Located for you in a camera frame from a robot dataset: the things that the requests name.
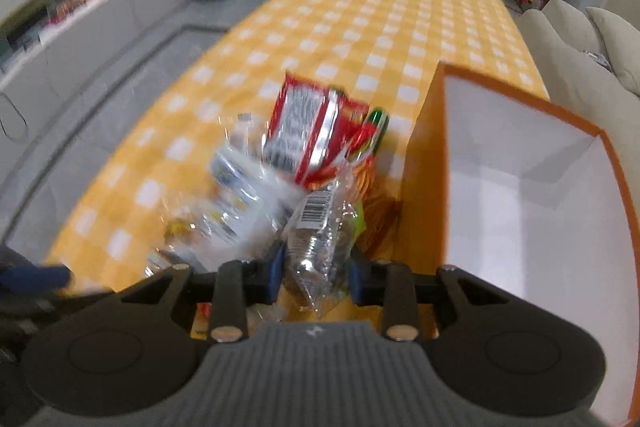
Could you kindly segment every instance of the plastic bag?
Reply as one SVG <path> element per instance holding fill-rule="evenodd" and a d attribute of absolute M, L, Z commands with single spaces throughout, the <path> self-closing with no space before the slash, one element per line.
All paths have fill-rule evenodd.
<path fill-rule="evenodd" d="M 377 180 L 362 198 L 362 207 L 367 229 L 358 238 L 356 245 L 363 255 L 371 258 L 395 225 L 400 213 L 400 203 Z"/>
<path fill-rule="evenodd" d="M 190 264 L 197 273 L 206 271 L 186 245 L 169 244 L 163 248 L 156 248 L 146 257 L 145 277 L 153 277 L 174 264 L 180 263 Z"/>
<path fill-rule="evenodd" d="M 174 194 L 163 200 L 166 249 L 196 271 L 262 257 L 305 196 L 274 169 L 233 147 L 216 152 L 210 172 L 209 198 Z"/>
<path fill-rule="evenodd" d="M 268 126 L 262 118 L 241 113 L 231 118 L 218 118 L 225 129 L 226 144 L 245 156 L 262 159 Z"/>
<path fill-rule="evenodd" d="M 258 328 L 267 322 L 284 322 L 289 315 L 288 310 L 280 304 L 254 304 L 246 309 L 246 322 L 249 335 L 254 335 Z"/>
<path fill-rule="evenodd" d="M 285 288 L 319 316 L 345 295 L 351 248 L 364 229 L 353 175 L 343 169 L 310 193 L 287 225 Z"/>

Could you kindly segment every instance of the beige sofa cushion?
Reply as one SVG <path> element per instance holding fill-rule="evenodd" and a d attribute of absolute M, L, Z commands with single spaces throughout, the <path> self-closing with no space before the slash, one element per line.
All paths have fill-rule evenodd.
<path fill-rule="evenodd" d="M 538 10 L 523 13 L 518 28 L 552 102 L 607 132 L 640 216 L 640 100 L 605 68 L 562 42 Z"/>
<path fill-rule="evenodd" d="M 605 53 L 598 32 L 588 17 L 563 0 L 551 0 L 542 9 L 560 38 L 579 52 Z"/>
<path fill-rule="evenodd" d="M 619 15 L 587 8 L 607 48 L 609 62 L 620 84 L 640 96 L 640 32 Z"/>

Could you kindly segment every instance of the tile floor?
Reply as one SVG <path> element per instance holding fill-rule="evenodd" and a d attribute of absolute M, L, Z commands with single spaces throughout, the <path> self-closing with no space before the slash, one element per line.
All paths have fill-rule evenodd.
<path fill-rule="evenodd" d="M 265 0 L 193 2 L 92 79 L 0 186 L 0 241 L 39 262 L 136 120 L 206 49 Z M 512 15 L 520 10 L 504 0 Z M 8 258 L 0 254 L 0 264 Z"/>

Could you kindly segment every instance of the table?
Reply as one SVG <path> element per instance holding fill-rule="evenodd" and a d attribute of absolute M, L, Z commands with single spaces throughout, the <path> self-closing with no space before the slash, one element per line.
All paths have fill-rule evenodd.
<path fill-rule="evenodd" d="M 268 117 L 286 68 L 389 111 L 378 169 L 399 194 L 406 145 L 440 60 L 547 97 L 501 0 L 268 1 L 141 118 L 79 201 L 48 261 L 71 268 L 78 289 L 120 290 L 142 279 L 148 252 L 162 243 L 162 197 L 209 190 L 207 165 L 224 139 L 218 117 Z"/>

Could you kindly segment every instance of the black round knob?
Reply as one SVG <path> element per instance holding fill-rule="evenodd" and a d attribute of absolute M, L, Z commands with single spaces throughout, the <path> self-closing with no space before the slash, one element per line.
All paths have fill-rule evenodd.
<path fill-rule="evenodd" d="M 538 375 L 560 360 L 552 339 L 534 331 L 507 331 L 490 338 L 486 355 L 497 367 L 514 375 Z"/>
<path fill-rule="evenodd" d="M 84 373 L 110 375 L 134 365 L 142 349 L 142 343 L 130 333 L 94 331 L 71 343 L 69 362 Z"/>

